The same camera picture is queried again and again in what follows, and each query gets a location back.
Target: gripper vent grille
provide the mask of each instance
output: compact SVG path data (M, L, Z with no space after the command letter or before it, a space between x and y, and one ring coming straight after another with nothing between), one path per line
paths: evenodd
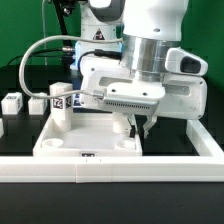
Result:
M149 110L150 107L141 106L136 104L123 104L123 103L115 103L115 102L106 102L106 106L109 107L122 107L122 108L130 108L130 109L140 109L140 110Z

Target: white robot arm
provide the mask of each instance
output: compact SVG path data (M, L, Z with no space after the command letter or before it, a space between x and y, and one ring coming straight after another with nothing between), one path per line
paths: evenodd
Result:
M150 121L203 115L207 86L201 76L208 65L180 48L188 0L90 0L89 6L101 22L123 22L123 57L83 60L82 89L97 90L93 98L80 97L84 107L146 115Z

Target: white block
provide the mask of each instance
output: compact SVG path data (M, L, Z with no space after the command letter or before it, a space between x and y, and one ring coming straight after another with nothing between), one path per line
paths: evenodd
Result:
M2 114L16 115L23 106L22 93L8 93L1 101Z
M36 95L46 96L47 94L46 93L38 93ZM28 102L28 106L29 106L29 114L30 115L43 115L47 108L47 100L31 97Z
M52 96L72 90L72 84L70 83L57 82L50 86L50 94ZM51 114L54 120L54 129L57 132L70 131L73 115L72 95L52 99Z
M3 122L2 119L0 119L0 138L4 135L4 129L3 129Z

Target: black table surface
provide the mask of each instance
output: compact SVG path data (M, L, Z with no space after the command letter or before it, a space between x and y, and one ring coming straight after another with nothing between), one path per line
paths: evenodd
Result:
M20 91L18 67L0 68L0 100ZM61 66L28 66L33 92L46 92L57 81L74 81ZM208 82L206 112L201 122L224 149L224 94ZM27 102L17 116L3 116L0 155L32 156L48 118L29 116ZM145 120L138 116L138 123ZM144 141L144 156L194 155L185 135L186 121L160 118ZM224 183L2 183L0 223L203 223L224 222Z

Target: green wall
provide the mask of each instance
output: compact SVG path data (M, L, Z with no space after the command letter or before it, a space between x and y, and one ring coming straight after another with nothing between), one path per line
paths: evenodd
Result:
M1 3L0 67L12 57L23 54L32 43L43 37L41 5L42 0L11 0L10 3ZM53 5L47 5L46 14L47 34L60 34ZM69 34L80 35L78 8L72 17L66 19L66 24ZM182 30L182 47L208 62L208 79L224 90L224 1L190 0ZM43 63L43 60L32 59L30 63ZM60 62L59 59L52 59L49 63Z

